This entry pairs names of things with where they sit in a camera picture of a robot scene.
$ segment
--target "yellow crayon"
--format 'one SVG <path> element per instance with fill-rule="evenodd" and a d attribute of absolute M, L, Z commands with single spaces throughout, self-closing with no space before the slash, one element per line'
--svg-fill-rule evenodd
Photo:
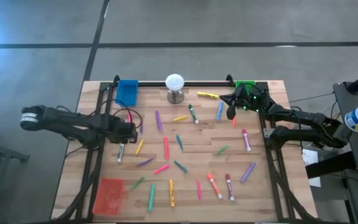
<path fill-rule="evenodd" d="M 212 93 L 204 93 L 204 92 L 197 92 L 197 95 L 199 96 L 209 96 L 215 99 L 219 99 L 219 95 L 217 94 L 212 94 Z"/>
<path fill-rule="evenodd" d="M 187 115 L 181 116 L 179 118 L 175 118 L 173 121 L 179 121 L 179 120 L 185 119 L 185 118 L 187 118 Z"/>
<path fill-rule="evenodd" d="M 136 155 L 140 152 L 140 149 L 141 149 L 141 147 L 143 146 L 143 141 L 144 141 L 144 139 L 142 139 L 141 141 L 140 141 L 140 143 L 139 143 L 139 146 L 137 147 L 137 150 L 136 150 Z"/>
<path fill-rule="evenodd" d="M 175 206 L 175 199 L 173 198 L 173 180 L 169 180 L 169 196 L 171 198 L 171 207 Z"/>

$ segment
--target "green marker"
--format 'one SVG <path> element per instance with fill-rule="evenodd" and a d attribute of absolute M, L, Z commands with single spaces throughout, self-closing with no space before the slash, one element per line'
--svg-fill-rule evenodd
<path fill-rule="evenodd" d="M 122 155 L 123 155 L 123 153 L 124 153 L 124 144 L 121 143 L 121 144 L 119 145 L 119 152 L 118 152 L 118 158 L 117 158 L 117 161 L 118 161 L 118 162 L 121 162 L 121 161 L 122 161 Z"/>
<path fill-rule="evenodd" d="M 221 150 L 219 150 L 217 153 L 216 153 L 216 155 L 218 156 L 218 155 L 220 155 L 223 151 L 225 151 L 226 149 L 227 149 L 227 147 L 229 147 L 228 145 L 224 145 L 222 148 L 221 148 Z"/>
<path fill-rule="evenodd" d="M 155 184 L 151 184 L 150 185 L 150 198 L 149 198 L 149 212 L 151 212 L 153 210 L 154 188 L 155 188 Z"/>
<path fill-rule="evenodd" d="M 189 109 L 190 109 L 191 115 L 193 116 L 194 123 L 198 124 L 198 119 L 197 119 L 197 116 L 196 116 L 196 112 L 194 112 L 193 105 L 189 105 Z"/>
<path fill-rule="evenodd" d="M 140 178 L 132 187 L 130 190 L 134 190 L 135 188 L 137 188 L 137 186 L 139 186 L 139 184 L 141 184 L 144 181 L 144 177 Z"/>

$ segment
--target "green crayon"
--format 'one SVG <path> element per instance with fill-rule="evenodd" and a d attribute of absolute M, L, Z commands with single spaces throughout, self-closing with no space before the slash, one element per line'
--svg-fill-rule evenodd
<path fill-rule="evenodd" d="M 132 187 L 131 190 L 134 190 L 135 188 L 137 188 L 137 186 L 139 186 L 139 184 L 141 184 L 144 181 L 144 177 L 140 178 Z"/>
<path fill-rule="evenodd" d="M 227 149 L 227 147 L 229 147 L 228 145 L 224 145 L 217 153 L 216 155 L 220 155 L 223 151 L 225 151 Z"/>
<path fill-rule="evenodd" d="M 154 188 L 155 188 L 155 184 L 151 184 L 150 185 L 150 198 L 149 198 L 149 212 L 151 212 L 153 210 Z"/>

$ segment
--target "marker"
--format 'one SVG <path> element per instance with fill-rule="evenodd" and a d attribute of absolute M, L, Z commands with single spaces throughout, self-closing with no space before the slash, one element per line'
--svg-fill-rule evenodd
<path fill-rule="evenodd" d="M 233 128 L 236 127 L 236 121 L 237 121 L 237 116 L 235 116 L 235 117 L 233 118 L 233 121 L 231 122 L 231 124 L 233 125 Z"/>
<path fill-rule="evenodd" d="M 124 143 L 121 143 L 119 145 L 119 152 L 118 152 L 118 158 L 117 158 L 117 161 L 118 162 L 121 162 L 122 161 L 122 155 L 124 153 Z"/>
<path fill-rule="evenodd" d="M 229 146 L 228 145 L 224 145 L 217 153 L 216 155 L 220 155 L 223 151 L 225 151 Z"/>
<path fill-rule="evenodd" d="M 251 151 L 251 147 L 249 146 L 248 136 L 247 136 L 247 130 L 242 130 L 242 136 L 244 137 L 244 143 L 246 144 L 247 151 Z"/>
<path fill-rule="evenodd" d="M 169 159 L 169 149 L 168 149 L 168 137 L 164 137 L 165 144 L 165 159 Z"/>
<path fill-rule="evenodd" d="M 195 124 L 198 124 L 198 119 L 197 119 L 197 116 L 196 116 L 196 112 L 194 111 L 194 108 L 192 105 L 189 105 L 189 109 L 190 109 L 190 113 L 191 115 L 193 116 L 193 119 L 194 119 L 194 123 Z"/>
<path fill-rule="evenodd" d="M 171 207 L 173 208 L 175 206 L 175 198 L 173 197 L 173 180 L 169 180 L 169 196 L 171 199 Z"/>
<path fill-rule="evenodd" d="M 231 179 L 230 179 L 230 175 L 229 174 L 226 174 L 226 182 L 227 182 L 227 188 L 229 189 L 229 199 L 230 201 L 234 201 L 234 196 L 233 196 L 233 189 L 231 187 Z"/>
<path fill-rule="evenodd" d="M 181 143 L 179 134 L 177 134 L 177 141 L 178 141 L 178 143 L 179 143 L 180 149 L 183 151 L 183 144 Z"/>
<path fill-rule="evenodd" d="M 137 186 L 139 186 L 139 184 L 141 184 L 144 181 L 144 177 L 140 178 L 132 187 L 130 190 L 134 190 L 135 188 L 137 188 Z"/>
<path fill-rule="evenodd" d="M 173 121 L 180 121 L 181 119 L 187 118 L 187 115 L 181 116 L 179 118 L 175 118 Z"/>
<path fill-rule="evenodd" d="M 256 162 L 253 162 L 251 164 L 251 166 L 247 169 L 247 172 L 245 172 L 245 174 L 241 177 L 241 180 L 240 180 L 241 183 L 244 183 L 247 180 L 249 174 L 251 174 L 251 172 L 252 172 L 252 170 L 254 170 L 255 166 L 256 166 Z"/>
<path fill-rule="evenodd" d="M 218 196 L 218 198 L 221 199 L 222 195 L 221 195 L 221 193 L 220 193 L 220 191 L 218 189 L 218 186 L 216 186 L 216 183 L 215 183 L 214 179 L 212 178 L 212 174 L 208 174 L 207 177 L 208 177 L 209 181 L 211 182 L 212 187 L 215 190 L 216 196 Z"/>
<path fill-rule="evenodd" d="M 149 209 L 148 209 L 149 212 L 151 212 L 153 210 L 154 188 L 155 188 L 155 184 L 151 184 L 150 185 Z"/>
<path fill-rule="evenodd" d="M 157 119 L 158 131 L 162 132 L 162 124 L 161 124 L 161 119 L 160 119 L 160 113 L 158 111 L 155 111 L 155 117 Z"/>
<path fill-rule="evenodd" d="M 161 172 L 161 171 L 163 171 L 165 169 L 168 169 L 168 168 L 169 168 L 169 164 L 164 165 L 164 166 L 160 167 L 158 170 L 155 170 L 154 174 L 158 174 L 159 172 Z"/>
<path fill-rule="evenodd" d="M 154 158 L 147 159 L 146 161 L 137 164 L 136 167 L 144 166 L 144 165 L 148 164 L 150 161 L 152 161 L 153 159 Z"/>
<path fill-rule="evenodd" d="M 200 184 L 200 181 L 197 180 L 197 194 L 198 194 L 198 199 L 202 199 L 203 198 L 203 195 L 201 193 L 201 184 Z"/>
<path fill-rule="evenodd" d="M 216 121 L 219 121 L 221 119 L 222 109 L 223 109 L 223 102 L 219 104 L 218 114 L 216 115 Z"/>
<path fill-rule="evenodd" d="M 187 174 L 187 168 L 186 168 L 184 165 L 180 164 L 180 163 L 177 162 L 177 161 L 173 161 L 173 162 L 174 162 L 181 170 L 183 170 L 185 174 Z"/>
<path fill-rule="evenodd" d="M 219 95 L 212 94 L 212 93 L 197 92 L 197 95 L 199 95 L 199 96 L 208 96 L 208 97 L 212 97 L 212 98 L 215 98 L 215 99 L 219 99 Z"/>
<path fill-rule="evenodd" d="M 140 152 L 140 149 L 141 149 L 141 147 L 143 146 L 143 141 L 144 141 L 144 139 L 142 139 L 142 140 L 140 141 L 139 146 L 137 147 L 137 150 L 136 150 L 136 152 L 135 152 L 135 155 L 138 155 L 138 153 Z"/>

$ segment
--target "purple crayon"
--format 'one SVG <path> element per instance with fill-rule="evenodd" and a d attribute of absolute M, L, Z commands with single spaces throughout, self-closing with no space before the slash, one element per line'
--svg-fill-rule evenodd
<path fill-rule="evenodd" d="M 140 164 L 137 164 L 136 167 L 144 166 L 144 165 L 148 164 L 150 161 L 152 161 L 153 159 L 154 158 L 147 159 L 146 161 L 141 162 Z"/>
<path fill-rule="evenodd" d="M 251 164 L 251 166 L 247 169 L 247 172 L 245 172 L 245 174 L 241 177 L 241 180 L 240 180 L 241 183 L 244 183 L 247 180 L 249 174 L 251 174 L 251 172 L 255 166 L 256 166 L 256 162 L 253 162 Z"/>
<path fill-rule="evenodd" d="M 161 119 L 160 119 L 160 113 L 158 111 L 155 111 L 155 117 L 157 118 L 158 131 L 162 132 L 162 124 L 161 124 Z"/>

